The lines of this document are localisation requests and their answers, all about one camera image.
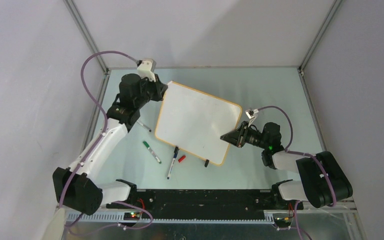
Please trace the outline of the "red marker cap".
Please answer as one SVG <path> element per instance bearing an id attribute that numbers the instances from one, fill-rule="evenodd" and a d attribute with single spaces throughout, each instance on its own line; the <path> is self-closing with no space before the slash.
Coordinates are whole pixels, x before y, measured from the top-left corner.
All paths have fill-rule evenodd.
<path id="1" fill-rule="evenodd" d="M 185 158 L 186 158 L 186 155 L 181 156 L 181 157 L 178 159 L 178 162 L 181 163 Z"/>

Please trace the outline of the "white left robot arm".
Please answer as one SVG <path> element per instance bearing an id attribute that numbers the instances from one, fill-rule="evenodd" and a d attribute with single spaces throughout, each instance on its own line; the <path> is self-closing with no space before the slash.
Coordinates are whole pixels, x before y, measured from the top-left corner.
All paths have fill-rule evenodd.
<path id="1" fill-rule="evenodd" d="M 125 208 L 133 208 L 138 202 L 138 194 L 131 190 L 135 187 L 133 183 L 115 180 L 96 184 L 95 181 L 115 147 L 139 119 L 141 108 L 150 101 L 162 101 L 168 86 L 156 73 L 149 76 L 129 73 L 121 78 L 118 87 L 101 132 L 77 160 L 66 168 L 58 167 L 52 174 L 60 207 L 92 215 L 103 205 L 119 201 Z"/>

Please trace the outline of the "green whiteboard marker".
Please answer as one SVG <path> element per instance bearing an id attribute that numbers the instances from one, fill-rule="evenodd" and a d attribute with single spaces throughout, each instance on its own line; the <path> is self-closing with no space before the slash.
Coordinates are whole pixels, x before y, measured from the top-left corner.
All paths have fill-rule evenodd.
<path id="1" fill-rule="evenodd" d="M 162 164 L 162 161 L 161 161 L 160 158 L 157 156 L 157 154 L 154 152 L 154 150 L 151 148 L 151 146 L 150 146 L 146 141 L 143 141 L 142 143 L 143 143 L 144 146 L 147 148 L 147 150 L 150 152 L 150 154 L 153 156 L 153 158 L 154 158 L 159 164 Z"/>

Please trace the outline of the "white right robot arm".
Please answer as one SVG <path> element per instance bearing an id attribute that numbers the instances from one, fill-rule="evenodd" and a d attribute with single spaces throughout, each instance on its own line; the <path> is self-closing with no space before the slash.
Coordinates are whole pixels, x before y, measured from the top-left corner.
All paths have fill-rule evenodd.
<path id="1" fill-rule="evenodd" d="M 273 185 L 271 204 L 284 209 L 292 200 L 307 201 L 315 208 L 333 206 L 335 202 L 350 198 L 353 187 L 329 151 L 317 154 L 285 150 L 280 125 L 268 122 L 258 131 L 243 121 L 240 126 L 220 139 L 235 147 L 245 144 L 262 149 L 263 165 L 299 175 L 299 180 L 286 180 Z"/>

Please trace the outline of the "black whiteboard marker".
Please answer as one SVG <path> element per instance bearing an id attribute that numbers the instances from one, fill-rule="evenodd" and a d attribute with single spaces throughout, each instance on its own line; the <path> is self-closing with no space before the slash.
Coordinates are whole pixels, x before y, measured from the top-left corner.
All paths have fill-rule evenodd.
<path id="1" fill-rule="evenodd" d="M 150 132 L 150 133 L 152 132 L 152 129 L 151 129 L 149 126 L 147 126 L 146 124 L 144 124 L 142 121 L 138 120 L 137 123 L 138 123 L 141 127 L 143 127 L 144 129 L 146 129 L 148 132 Z"/>

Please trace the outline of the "orange framed whiteboard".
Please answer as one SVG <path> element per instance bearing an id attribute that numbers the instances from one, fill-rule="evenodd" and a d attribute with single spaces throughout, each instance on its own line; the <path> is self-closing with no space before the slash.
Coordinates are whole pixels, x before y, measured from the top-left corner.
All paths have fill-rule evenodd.
<path id="1" fill-rule="evenodd" d="M 237 127 L 242 107 L 178 82 L 167 86 L 155 137 L 213 165 L 223 165 L 230 145 L 221 136 Z"/>

